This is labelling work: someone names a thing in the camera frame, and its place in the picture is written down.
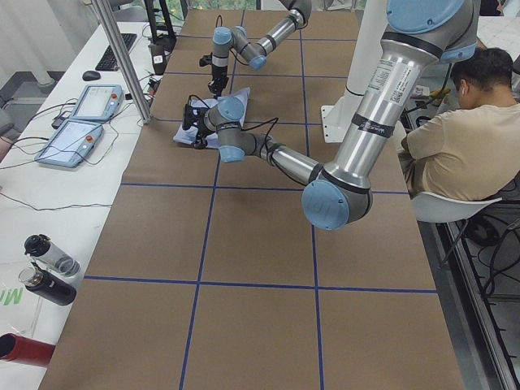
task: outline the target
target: black keyboard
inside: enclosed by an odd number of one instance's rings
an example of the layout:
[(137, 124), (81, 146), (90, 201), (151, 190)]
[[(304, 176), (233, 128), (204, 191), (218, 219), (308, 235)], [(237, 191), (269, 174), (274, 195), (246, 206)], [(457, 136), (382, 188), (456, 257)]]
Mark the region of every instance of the black keyboard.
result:
[[(133, 42), (135, 42), (137, 39), (137, 34), (123, 32), (121, 36), (123, 37), (124, 44), (127, 46), (127, 50), (130, 50)], [(117, 61), (115, 60), (114, 52), (110, 46), (106, 48), (105, 53), (99, 60), (99, 63), (96, 66), (96, 70), (101, 72), (117, 70)]]

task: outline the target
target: table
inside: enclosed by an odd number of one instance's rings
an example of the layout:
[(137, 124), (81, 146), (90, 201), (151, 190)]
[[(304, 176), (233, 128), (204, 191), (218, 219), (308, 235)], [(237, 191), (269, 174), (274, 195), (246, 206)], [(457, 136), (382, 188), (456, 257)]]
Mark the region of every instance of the table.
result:
[[(130, 58), (139, 78), (153, 72), (148, 41), (142, 36), (144, 27), (143, 23), (119, 24), (122, 33), (136, 33), (138, 36)], [(107, 44), (106, 36), (100, 27), (57, 83), (41, 110), (71, 98), (78, 98), (86, 84), (119, 84), (127, 93), (128, 88), (125, 87), (120, 71), (102, 72), (102, 78), (94, 82), (86, 83), (81, 79), (84, 71), (95, 68)], [(121, 106), (124, 107), (127, 103), (122, 102)], [(52, 110), (39, 115), (27, 126), (22, 137), (50, 137), (54, 132), (50, 123), (58, 112)], [(98, 165), (90, 166), (83, 162), (73, 170), (66, 170), (43, 167), (31, 162), (21, 167), (0, 170), (2, 192), (41, 208), (92, 203), (110, 205), (141, 130), (136, 107), (129, 106), (122, 115), (111, 121), (111, 125), (119, 132), (119, 138), (115, 141), (112, 151)], [(98, 161), (115, 138), (114, 129), (107, 124), (104, 128), (102, 139), (88, 156), (89, 161)], [(34, 140), (27, 140), (21, 141), (18, 145), (28, 152), (36, 152), (41, 145), (28, 146), (33, 143)], [(32, 159), (33, 156), (13, 148), (0, 167), (26, 163)], [(0, 262), (20, 261), (28, 264), (28, 259), (24, 256), (25, 239), (32, 234), (44, 233), (81, 264), (81, 273), (74, 279), (67, 278), (68, 282), (79, 287), (109, 210), (108, 207), (88, 207), (38, 212), (0, 197), (0, 215), (4, 227)], [(70, 306), (61, 307), (43, 301), (33, 338), (55, 344), (70, 309)], [(37, 388), (45, 374), (45, 369), (39, 367), (1, 363), (4, 365), (0, 368), (1, 389)]]
[[(188, 13), (41, 389), (463, 388), (391, 143), (371, 212), (322, 232), (275, 168), (171, 140), (188, 95), (209, 96), (218, 15), (253, 40), (286, 12)], [(330, 160), (319, 107), (343, 93), (357, 26), (314, 13), (261, 71), (232, 62), (246, 126), (279, 116), (275, 137)]]

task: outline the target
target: red cylinder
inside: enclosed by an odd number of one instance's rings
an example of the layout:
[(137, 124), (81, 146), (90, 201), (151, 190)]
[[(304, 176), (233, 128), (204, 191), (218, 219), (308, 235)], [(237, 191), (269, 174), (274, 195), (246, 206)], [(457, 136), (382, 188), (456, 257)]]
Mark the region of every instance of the red cylinder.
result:
[(0, 360), (47, 367), (54, 345), (7, 333), (0, 337)]

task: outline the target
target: tablet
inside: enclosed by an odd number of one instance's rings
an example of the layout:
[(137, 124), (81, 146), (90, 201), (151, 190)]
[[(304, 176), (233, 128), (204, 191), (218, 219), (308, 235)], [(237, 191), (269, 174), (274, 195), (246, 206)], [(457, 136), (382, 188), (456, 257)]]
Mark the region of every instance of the tablet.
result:
[(70, 118), (106, 122), (123, 100), (121, 85), (87, 85), (72, 109)]
[(102, 132), (103, 126), (100, 123), (66, 119), (34, 161), (61, 167), (75, 167), (92, 151)]

